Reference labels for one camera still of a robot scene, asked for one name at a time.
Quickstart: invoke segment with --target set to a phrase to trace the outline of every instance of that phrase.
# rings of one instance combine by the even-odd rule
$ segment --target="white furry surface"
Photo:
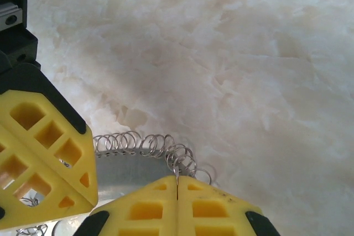
[[[94,134],[172,133],[281,235],[353,235],[354,0],[28,0]]]

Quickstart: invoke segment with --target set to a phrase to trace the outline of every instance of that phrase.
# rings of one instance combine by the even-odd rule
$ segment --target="spring coil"
[[[149,158],[164,158],[167,167],[176,174],[188,172],[188,176],[195,177],[198,171],[204,172],[212,183],[208,171],[198,168],[193,152],[184,144],[176,143],[174,138],[167,134],[149,134],[142,137],[136,131],[97,135],[93,138],[95,153],[98,158],[110,155],[131,155],[139,153]]]
[[[23,197],[20,199],[20,201],[29,207],[35,207],[39,204],[37,198]],[[33,226],[33,227],[28,227],[26,229],[17,229],[16,236],[20,236],[20,235],[23,235],[23,236],[44,236],[44,234],[46,233],[47,230],[48,230],[48,226],[46,224],[42,224],[42,225],[37,225],[37,226]]]

